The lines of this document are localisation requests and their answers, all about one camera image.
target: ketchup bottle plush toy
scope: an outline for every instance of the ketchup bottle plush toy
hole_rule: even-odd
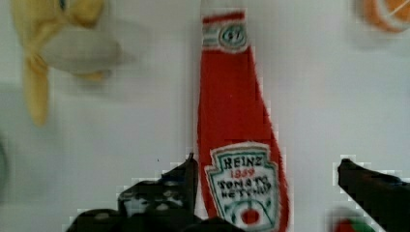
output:
[[[284,232],[287,185],[259,90],[238,0],[202,0],[198,148],[202,197],[210,218],[246,231]]]

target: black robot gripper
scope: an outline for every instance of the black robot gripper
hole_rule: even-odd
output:
[[[197,184],[198,164],[190,154],[158,181],[139,182],[123,191],[118,197],[118,211],[82,213],[68,232],[243,231],[219,217],[202,220],[194,215]]]
[[[410,232],[410,184],[365,169],[350,159],[343,159],[337,172],[340,187],[383,229]]]

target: white label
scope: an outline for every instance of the white label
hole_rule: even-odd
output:
[[[218,215],[246,231],[278,228],[278,167],[262,143],[239,143],[211,152],[205,171]]]
[[[247,28],[243,20],[205,24],[202,35],[204,49],[237,53],[248,48]]]

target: white surface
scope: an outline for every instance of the white surface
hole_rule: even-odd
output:
[[[123,186],[158,177],[194,149],[199,0],[112,2],[128,63],[102,84],[52,71],[42,129],[23,105],[21,49],[9,3],[0,2],[0,131],[12,169],[2,232],[65,231],[81,209],[115,209]],[[371,31],[352,3],[248,1],[257,70],[294,199],[289,231],[326,231],[333,208],[355,207],[335,183],[342,155],[410,177],[410,32]]]

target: red object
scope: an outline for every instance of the red object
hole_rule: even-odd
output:
[[[350,219],[344,219],[337,224],[335,232],[356,232],[352,227]]]
[[[242,221],[246,224],[255,224],[259,221],[259,213],[253,209],[245,210],[242,213]]]
[[[202,23],[204,26],[218,25],[229,20],[244,20],[245,18],[245,13],[237,12],[203,18]],[[227,38],[234,38],[238,41],[242,37],[240,34],[234,34],[234,36],[228,35]],[[276,208],[278,221],[275,231],[284,232],[289,217],[287,185],[280,151],[259,90],[254,59],[248,44],[242,51],[223,50],[216,46],[203,49],[197,131],[200,181],[209,217],[218,215],[216,200],[211,193],[205,170],[207,166],[213,165],[211,151],[249,141],[263,143],[269,147],[270,161],[278,167],[278,185],[272,186],[277,189],[279,196],[279,207]],[[233,214],[225,215],[225,218],[236,217]],[[244,223],[255,223],[259,220],[259,214],[249,209],[243,214],[242,220]]]

